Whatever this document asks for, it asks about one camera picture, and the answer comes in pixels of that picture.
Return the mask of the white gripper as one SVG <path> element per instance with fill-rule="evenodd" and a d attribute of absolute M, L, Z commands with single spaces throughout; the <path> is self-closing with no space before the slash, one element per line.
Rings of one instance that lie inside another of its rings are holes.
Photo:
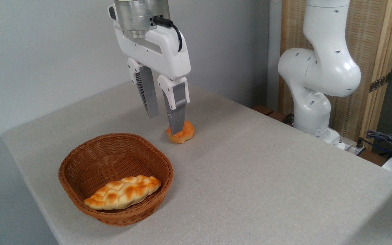
<path fill-rule="evenodd" d="M 132 83 L 142 99 L 149 118 L 159 115 L 157 94 L 152 71 L 158 77 L 162 89 L 171 134 L 183 130 L 185 107 L 190 102 L 187 76 L 191 71 L 189 54 L 184 36 L 182 48 L 176 31 L 162 26 L 146 32 L 145 39 L 127 38 L 118 22 L 113 23 L 119 46 L 128 57 Z"/>

